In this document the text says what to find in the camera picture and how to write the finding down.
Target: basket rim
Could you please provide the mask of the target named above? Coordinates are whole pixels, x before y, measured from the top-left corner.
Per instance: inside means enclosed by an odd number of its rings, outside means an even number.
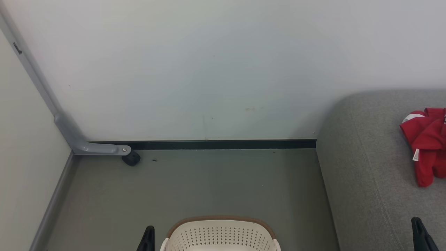
[[[270,226],[268,226],[268,224],[266,224],[265,222],[259,220],[259,219],[254,219],[254,218],[248,218],[248,217],[239,217],[239,216],[199,216],[199,217],[190,217],[190,218],[185,218],[180,220],[179,222],[177,222],[173,227],[170,228],[170,230],[167,233],[167,238],[170,239],[170,237],[172,236],[173,232],[181,225],[185,224],[185,223],[189,223],[189,222],[199,222],[199,221],[219,221],[219,220],[224,220],[224,221],[240,221],[240,222],[252,222],[252,223],[256,223],[261,225],[262,227],[264,227],[269,235],[271,235],[271,238],[274,240],[276,239],[276,235],[274,234],[273,230],[271,229]]]

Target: wall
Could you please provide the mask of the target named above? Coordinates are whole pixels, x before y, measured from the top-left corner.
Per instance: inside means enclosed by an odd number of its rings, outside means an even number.
[[[441,0],[1,0],[90,140],[315,138],[354,92],[443,87]]]
[[[2,30],[0,118],[0,250],[28,251],[71,149]]]

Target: metal bracket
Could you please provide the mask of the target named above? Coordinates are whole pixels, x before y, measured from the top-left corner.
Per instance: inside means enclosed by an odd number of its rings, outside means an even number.
[[[59,128],[68,145],[76,155],[128,155],[132,150],[129,146],[97,144],[87,142],[60,113],[54,116],[54,123]]]

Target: perforated basket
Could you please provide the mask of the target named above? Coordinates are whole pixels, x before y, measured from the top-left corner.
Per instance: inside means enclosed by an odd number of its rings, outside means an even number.
[[[188,218],[174,225],[161,251],[281,251],[271,228],[243,217]]]

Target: couch seam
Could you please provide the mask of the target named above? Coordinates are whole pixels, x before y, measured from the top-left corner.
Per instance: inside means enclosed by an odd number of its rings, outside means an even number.
[[[349,114],[350,114],[350,119],[351,119],[352,122],[353,122],[353,126],[354,126],[354,128],[355,128],[356,135],[357,135],[357,137],[358,137],[358,139],[359,139],[359,143],[360,143],[360,145],[361,145],[363,155],[364,155],[365,158],[366,158],[366,162],[367,162],[366,165],[367,165],[367,169],[368,169],[368,171],[369,171],[369,176],[370,176],[370,178],[371,178],[371,180],[372,180],[372,182],[373,182],[374,193],[375,193],[375,195],[377,196],[378,201],[379,201],[379,203],[380,203],[381,212],[382,212],[382,213],[384,214],[384,216],[385,216],[387,228],[390,230],[390,233],[392,234],[392,237],[393,237],[394,241],[396,242],[396,245],[400,247],[400,250],[401,250],[401,251],[403,251],[403,250],[404,250],[404,249],[403,249],[403,245],[401,244],[400,239],[399,239],[398,236],[396,235],[395,229],[394,229],[392,223],[390,222],[390,219],[389,219],[389,215],[388,215],[387,209],[386,209],[386,207],[385,207],[385,205],[384,205],[384,203],[383,203],[383,201],[382,201],[382,199],[381,199],[381,194],[380,194],[380,192],[379,192],[378,186],[376,185],[376,180],[375,180],[375,177],[374,177],[374,175],[373,175],[373,173],[372,173],[372,168],[370,167],[370,159],[369,159],[369,157],[368,157],[368,155],[367,155],[367,152],[365,151],[365,147],[364,147],[364,144],[363,144],[363,142],[362,142],[361,136],[360,136],[360,134],[358,133],[358,127],[356,126],[356,120],[353,119],[353,114],[352,114],[352,109],[351,109],[351,100],[352,100],[352,98],[349,98],[349,100],[348,100],[348,111],[349,111]]]

